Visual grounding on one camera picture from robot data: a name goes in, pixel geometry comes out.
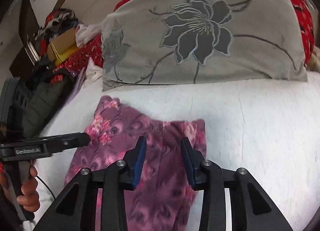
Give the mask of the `person's left hand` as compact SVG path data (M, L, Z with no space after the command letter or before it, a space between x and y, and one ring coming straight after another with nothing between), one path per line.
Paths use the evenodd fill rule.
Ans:
M37 170L32 165L30 167L30 178L22 185L22 195L16 198L17 203L22 206L26 211L36 212L40 208L39 194L36 191L38 182L35 179L37 176ZM10 202L13 201L9 192L9 184L4 171L1 170L1 187L3 189L6 199Z

